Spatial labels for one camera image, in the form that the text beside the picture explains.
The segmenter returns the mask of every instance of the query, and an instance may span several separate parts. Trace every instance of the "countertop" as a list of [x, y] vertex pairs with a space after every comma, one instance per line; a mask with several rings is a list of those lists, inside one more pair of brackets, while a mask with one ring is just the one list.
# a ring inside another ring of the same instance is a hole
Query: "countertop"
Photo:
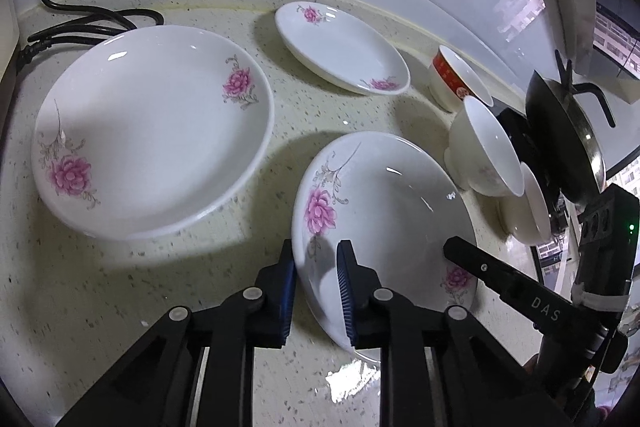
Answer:
[[[294, 0], [67, 0], [123, 9], [153, 7], [171, 24], [232, 39], [270, 80], [276, 120], [267, 156], [248, 183], [196, 225], [152, 241], [108, 243], [69, 230], [40, 201], [30, 142], [50, 86], [84, 48], [60, 46], [24, 70], [6, 133], [0, 171], [0, 376], [37, 426], [54, 425], [149, 325], [175, 305], [219, 304], [251, 285], [289, 237], [293, 201], [314, 156], [357, 130], [399, 134], [443, 164], [452, 115], [433, 102], [426, 65], [440, 40], [352, 0], [317, 0], [349, 11], [404, 55], [412, 88], [395, 97], [348, 93], [297, 62], [278, 35], [273, 10]], [[44, 10], [20, 20], [23, 36], [61, 22]], [[497, 98], [522, 100], [478, 64]], [[506, 237], [496, 201], [463, 194], [478, 245], [535, 277], [529, 249]], [[540, 334], [479, 283], [474, 315], [519, 362], [537, 352]], [[292, 328], [279, 351], [258, 349], [255, 425], [378, 424], [380, 372], [324, 334], [296, 295]]]

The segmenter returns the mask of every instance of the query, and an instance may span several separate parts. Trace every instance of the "frying pan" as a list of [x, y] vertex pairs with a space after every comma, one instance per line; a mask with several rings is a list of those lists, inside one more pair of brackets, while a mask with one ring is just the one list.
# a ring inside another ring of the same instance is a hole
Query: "frying pan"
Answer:
[[557, 50], [556, 61], [561, 82], [544, 80], [534, 71], [525, 111], [549, 175], [568, 200], [583, 206], [602, 192], [606, 169], [591, 123], [574, 94], [594, 94], [609, 125], [615, 127], [616, 122], [602, 90], [589, 82], [574, 85], [571, 60], [565, 70]]

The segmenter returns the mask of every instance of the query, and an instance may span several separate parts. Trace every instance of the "floral plate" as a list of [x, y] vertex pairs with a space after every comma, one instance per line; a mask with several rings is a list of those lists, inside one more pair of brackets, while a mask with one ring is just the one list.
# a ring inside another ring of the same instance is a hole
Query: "floral plate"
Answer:
[[233, 197], [264, 156], [274, 103], [240, 46], [198, 28], [153, 26], [88, 50], [36, 119], [40, 196], [104, 239], [175, 232]]
[[278, 9], [276, 26], [294, 57], [338, 87], [360, 94], [409, 89], [404, 58], [353, 15], [325, 4], [292, 2]]
[[[476, 244], [465, 203], [426, 152], [392, 134], [356, 132], [311, 162], [296, 196], [293, 255], [306, 299], [324, 331], [352, 351], [344, 328], [335, 249], [350, 239], [359, 263], [414, 304], [471, 306], [477, 280], [442, 254], [459, 235]], [[379, 360], [377, 350], [360, 353]]]

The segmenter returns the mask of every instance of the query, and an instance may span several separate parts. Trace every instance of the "red band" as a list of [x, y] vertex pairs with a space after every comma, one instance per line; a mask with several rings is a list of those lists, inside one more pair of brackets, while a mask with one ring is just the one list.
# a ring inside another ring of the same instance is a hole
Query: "red band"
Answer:
[[449, 63], [444, 59], [440, 50], [438, 50], [438, 54], [433, 57], [433, 67], [436, 68], [436, 71], [444, 80], [444, 83], [449, 86], [449, 89], [452, 90], [460, 100], [463, 100], [466, 95], [471, 94], [471, 90], [451, 66], [449, 66]]

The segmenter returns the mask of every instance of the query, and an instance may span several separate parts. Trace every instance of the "bowl with red band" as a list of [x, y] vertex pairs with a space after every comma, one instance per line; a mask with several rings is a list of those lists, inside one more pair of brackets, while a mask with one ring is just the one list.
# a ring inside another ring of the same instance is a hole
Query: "bowl with red band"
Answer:
[[429, 66], [429, 90], [436, 102], [449, 112], [462, 108], [462, 100], [472, 95], [488, 107], [494, 99], [478, 74], [453, 50], [439, 46]]

